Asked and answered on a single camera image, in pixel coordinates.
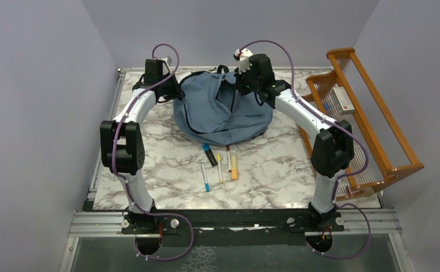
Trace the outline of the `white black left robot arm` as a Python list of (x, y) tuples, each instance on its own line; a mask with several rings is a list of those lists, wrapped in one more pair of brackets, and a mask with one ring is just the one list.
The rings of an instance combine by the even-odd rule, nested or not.
[(121, 112), (100, 124), (101, 162), (121, 182), (128, 199), (130, 227), (149, 233), (157, 228), (155, 204), (142, 173), (145, 147), (141, 124), (159, 100), (183, 97), (171, 68), (170, 57), (147, 59), (145, 72), (132, 88), (132, 96)]

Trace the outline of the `blue student backpack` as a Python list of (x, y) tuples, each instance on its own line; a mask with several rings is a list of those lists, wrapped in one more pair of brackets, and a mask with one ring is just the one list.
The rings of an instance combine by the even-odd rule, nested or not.
[(197, 71), (179, 83), (185, 96), (173, 102), (174, 119), (190, 139), (227, 146), (266, 132), (273, 109), (255, 93), (246, 96), (235, 87), (235, 75), (225, 65)]

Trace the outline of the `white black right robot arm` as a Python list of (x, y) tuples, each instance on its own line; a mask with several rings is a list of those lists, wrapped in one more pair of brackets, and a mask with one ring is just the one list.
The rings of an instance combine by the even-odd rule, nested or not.
[(290, 117), (312, 139), (310, 159), (316, 183), (307, 208), (307, 224), (313, 230), (322, 230), (336, 213), (336, 190), (354, 158), (350, 123), (322, 114), (298, 95), (292, 83), (277, 80), (266, 54), (244, 49), (234, 58), (239, 62), (236, 89), (242, 95), (255, 93), (263, 103)]

